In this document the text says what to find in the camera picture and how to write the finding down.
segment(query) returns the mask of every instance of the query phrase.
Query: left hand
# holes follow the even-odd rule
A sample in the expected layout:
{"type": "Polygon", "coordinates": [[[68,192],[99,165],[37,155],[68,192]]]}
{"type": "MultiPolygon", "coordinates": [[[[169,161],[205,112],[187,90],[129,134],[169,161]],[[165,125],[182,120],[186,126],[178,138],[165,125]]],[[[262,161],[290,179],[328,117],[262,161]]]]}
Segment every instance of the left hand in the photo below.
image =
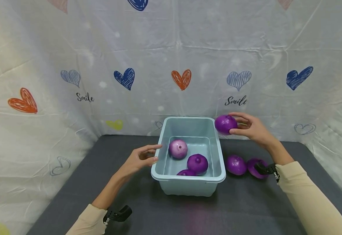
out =
{"type": "Polygon", "coordinates": [[[134,173],[144,166],[152,166],[158,161],[158,157],[152,155],[155,154],[156,149],[160,149],[161,147],[161,144],[156,144],[134,149],[126,162],[116,172],[116,175],[119,178],[128,180],[134,173]]]}

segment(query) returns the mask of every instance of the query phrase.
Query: outline heart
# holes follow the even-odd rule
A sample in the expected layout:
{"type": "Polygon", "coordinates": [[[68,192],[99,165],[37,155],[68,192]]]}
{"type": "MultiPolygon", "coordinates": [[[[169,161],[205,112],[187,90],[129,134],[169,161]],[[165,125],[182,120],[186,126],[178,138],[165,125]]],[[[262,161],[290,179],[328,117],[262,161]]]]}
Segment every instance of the outline heart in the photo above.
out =
{"type": "Polygon", "coordinates": [[[21,112],[33,113],[38,112],[37,104],[31,95],[30,91],[24,87],[20,89],[20,95],[22,99],[10,98],[8,99],[8,105],[13,109],[21,112]]]}
{"type": "Polygon", "coordinates": [[[128,2],[132,5],[134,9],[143,11],[149,3],[149,0],[128,0],[128,2]]]}
{"type": "Polygon", "coordinates": [[[70,70],[69,72],[66,70],[62,70],[60,72],[60,76],[65,82],[74,84],[78,88],[80,88],[81,75],[76,70],[70,70]]]}
{"type": "Polygon", "coordinates": [[[47,0],[50,4],[59,10],[62,10],[65,14],[68,14],[68,0],[47,0]]]}
{"type": "Polygon", "coordinates": [[[117,131],[121,130],[123,128],[123,121],[122,120],[116,120],[116,121],[106,121],[106,124],[117,131]]]}
{"type": "Polygon", "coordinates": [[[163,123],[161,123],[160,121],[156,121],[156,122],[154,122],[154,124],[158,128],[158,130],[161,130],[163,127],[163,123]]]}
{"type": "Polygon", "coordinates": [[[70,160],[67,159],[67,158],[64,158],[64,157],[57,157],[57,161],[59,162],[60,166],[56,166],[55,168],[53,168],[53,169],[50,171],[50,175],[51,175],[51,176],[58,176],[58,175],[61,175],[62,173],[65,173],[67,170],[69,170],[70,166],[72,165],[72,163],[70,162],[70,160]],[[61,173],[55,173],[54,171],[57,170],[58,168],[61,168],[61,169],[64,168],[63,163],[61,162],[61,160],[64,160],[64,161],[67,162],[68,168],[67,168],[65,171],[61,172],[61,173]]]}
{"type": "Polygon", "coordinates": [[[183,77],[181,77],[179,72],[176,70],[173,70],[171,72],[171,75],[175,83],[180,87],[182,91],[189,86],[190,80],[192,79],[192,72],[189,69],[183,72],[183,77]]]}
{"type": "Polygon", "coordinates": [[[294,126],[294,129],[295,129],[296,133],[301,134],[301,135],[305,135],[305,134],[310,134],[310,133],[314,132],[316,130],[316,125],[315,124],[311,124],[311,123],[310,124],[305,124],[305,125],[303,125],[303,124],[296,124],[294,126]],[[301,126],[301,130],[304,130],[306,127],[310,127],[311,129],[306,131],[305,133],[302,133],[302,132],[298,131],[298,129],[300,128],[299,126],[301,126]]]}
{"type": "Polygon", "coordinates": [[[122,75],[119,71],[115,71],[113,72],[113,76],[115,77],[116,81],[118,81],[126,89],[130,90],[132,88],[132,84],[134,82],[134,69],[126,69],[124,75],[122,75]]]}
{"type": "Polygon", "coordinates": [[[287,10],[292,3],[293,0],[278,0],[279,4],[282,6],[284,10],[287,10]]]}
{"type": "Polygon", "coordinates": [[[313,72],[313,67],[309,66],[303,71],[300,72],[300,74],[297,74],[296,70],[292,70],[287,74],[286,83],[290,87],[290,89],[295,90],[302,82],[304,82],[309,75],[313,72]]]}
{"type": "Polygon", "coordinates": [[[241,87],[243,87],[247,82],[249,82],[252,77],[252,73],[250,71],[243,71],[240,74],[237,72],[231,72],[227,76],[227,84],[233,86],[240,91],[241,87]]]}

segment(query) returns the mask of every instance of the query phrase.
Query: forearm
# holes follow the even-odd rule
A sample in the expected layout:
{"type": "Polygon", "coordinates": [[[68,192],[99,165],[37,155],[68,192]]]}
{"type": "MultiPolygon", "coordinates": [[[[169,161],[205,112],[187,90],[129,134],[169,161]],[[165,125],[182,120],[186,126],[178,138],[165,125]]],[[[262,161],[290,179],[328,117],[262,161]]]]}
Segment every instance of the forearm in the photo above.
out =
{"type": "Polygon", "coordinates": [[[278,140],[269,143],[265,149],[270,153],[273,162],[278,165],[286,165],[294,162],[294,159],[290,156],[282,143],[278,140]]]}
{"type": "Polygon", "coordinates": [[[118,174],[112,176],[102,192],[91,205],[81,213],[77,221],[67,232],[67,235],[100,235],[104,234],[104,215],[111,206],[125,179],[118,174]]]}
{"type": "Polygon", "coordinates": [[[310,235],[342,235],[342,215],[307,176],[298,162],[276,165],[279,186],[287,194],[310,235]]]}
{"type": "Polygon", "coordinates": [[[124,183],[125,179],[123,177],[118,174],[113,175],[102,192],[92,202],[92,205],[98,209],[107,210],[124,183]]]}

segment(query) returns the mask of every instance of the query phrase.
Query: dark gray tabletop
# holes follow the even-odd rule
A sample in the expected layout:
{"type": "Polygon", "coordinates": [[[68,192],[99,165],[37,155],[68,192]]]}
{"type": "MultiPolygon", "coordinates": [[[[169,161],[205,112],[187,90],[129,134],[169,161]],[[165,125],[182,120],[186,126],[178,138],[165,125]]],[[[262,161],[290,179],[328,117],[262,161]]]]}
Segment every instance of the dark gray tabletop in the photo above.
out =
{"type": "MultiPolygon", "coordinates": [[[[57,193],[28,232],[29,235],[64,235],[124,163],[131,151],[158,143],[153,136],[109,136],[99,138],[69,180],[57,193]]],[[[260,157],[269,154],[252,141],[221,140],[223,156],[260,157]]],[[[283,142],[310,178],[342,214],[342,191],[300,143],[283,142]]],[[[228,235],[305,234],[287,196],[270,176],[257,180],[249,173],[227,178],[210,197],[167,196],[150,174],[137,173],[119,192],[113,208],[129,205],[133,213],[123,223],[109,222],[106,234],[136,235],[228,235]]]]}

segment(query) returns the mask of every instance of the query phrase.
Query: purple onion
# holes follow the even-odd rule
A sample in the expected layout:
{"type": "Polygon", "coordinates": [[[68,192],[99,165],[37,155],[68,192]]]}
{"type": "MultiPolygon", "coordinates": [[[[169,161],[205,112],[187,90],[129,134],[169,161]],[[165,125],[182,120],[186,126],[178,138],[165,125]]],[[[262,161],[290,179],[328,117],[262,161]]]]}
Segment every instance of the purple onion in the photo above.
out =
{"type": "Polygon", "coordinates": [[[230,115],[221,115],[215,119],[215,129],[221,134],[229,135],[230,129],[237,128],[237,121],[230,115]]]}
{"type": "Polygon", "coordinates": [[[188,153],[188,146],[183,140],[175,139],[168,146],[168,150],[172,157],[177,159],[183,159],[186,157],[186,154],[188,153]]]}
{"type": "Polygon", "coordinates": [[[186,166],[189,170],[194,171],[197,175],[201,175],[207,171],[209,163],[201,154],[193,154],[188,158],[186,166]]]}
{"type": "Polygon", "coordinates": [[[227,170],[234,175],[243,175],[247,170],[245,161],[237,155],[232,155],[227,158],[227,170]]]}
{"type": "Polygon", "coordinates": [[[252,158],[247,162],[248,171],[255,177],[259,179],[267,178],[269,175],[261,175],[258,171],[254,168],[254,165],[257,163],[262,163],[264,166],[267,166],[267,163],[264,160],[258,158],[252,158]]]}
{"type": "Polygon", "coordinates": [[[197,174],[194,171],[191,171],[189,169],[185,169],[177,173],[178,176],[197,176],[197,174]]]}

